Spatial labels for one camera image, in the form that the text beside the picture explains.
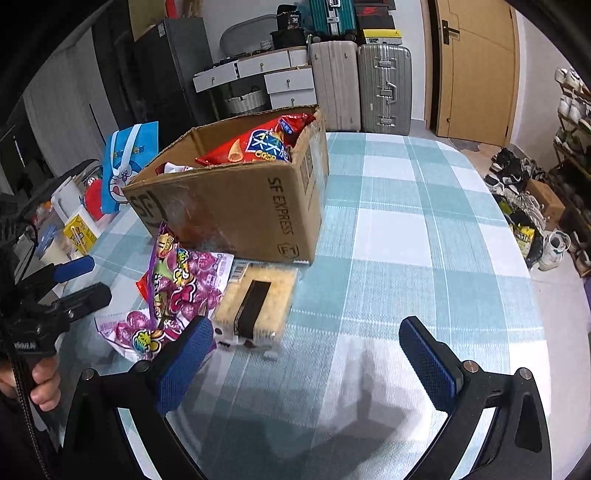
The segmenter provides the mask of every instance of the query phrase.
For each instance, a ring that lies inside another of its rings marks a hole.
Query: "plaid tablecloth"
[[[529,273],[500,210],[465,156],[439,142],[329,134],[330,177],[311,267],[301,269],[277,361],[217,351],[168,415],[212,480],[403,478],[442,425],[398,344],[416,315],[460,359],[529,367],[550,414],[550,370]],[[68,285],[111,286],[108,312],[142,305],[135,282],[152,247],[133,210]],[[61,348],[62,419],[80,372],[129,363],[82,320]],[[125,418],[145,473],[156,478]],[[483,415],[456,477],[476,457]]]

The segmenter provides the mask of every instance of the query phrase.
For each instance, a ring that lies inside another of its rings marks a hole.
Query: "blue doraemon bag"
[[[123,187],[158,155],[158,122],[137,124],[109,137],[103,156],[100,209],[116,213],[127,203]]]

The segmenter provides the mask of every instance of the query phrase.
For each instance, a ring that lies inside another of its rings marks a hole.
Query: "blue gripper pad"
[[[463,386],[456,355],[445,343],[436,341],[416,317],[402,321],[398,339],[435,409],[451,413]]]
[[[94,258],[87,255],[62,265],[56,265],[53,271],[53,280],[57,283],[64,283],[85,273],[92,272],[94,267]]]
[[[152,362],[155,407],[164,416],[176,410],[199,370],[212,351],[213,326],[206,317],[195,317],[174,342],[165,345]]]

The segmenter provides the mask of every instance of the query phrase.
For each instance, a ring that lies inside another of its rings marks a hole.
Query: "black cabinet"
[[[166,18],[138,39],[135,58],[161,150],[191,127],[216,120],[209,95],[193,85],[193,76],[212,66],[203,18]]]

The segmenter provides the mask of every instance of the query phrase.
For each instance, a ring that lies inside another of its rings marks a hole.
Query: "drawer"
[[[292,67],[303,67],[308,65],[308,49],[306,47],[294,48],[288,50],[290,54],[290,64]]]
[[[202,92],[208,88],[231,82],[237,78],[235,62],[231,62],[196,74],[193,77],[193,83],[195,84],[195,90]]]
[[[316,91],[313,88],[307,90],[294,90],[293,92],[272,93],[271,106],[282,108],[284,106],[316,105]]]
[[[238,60],[238,73],[241,78],[290,67],[290,56],[286,50]]]
[[[265,75],[267,92],[289,92],[291,90],[307,90],[314,88],[312,68],[291,69]]]

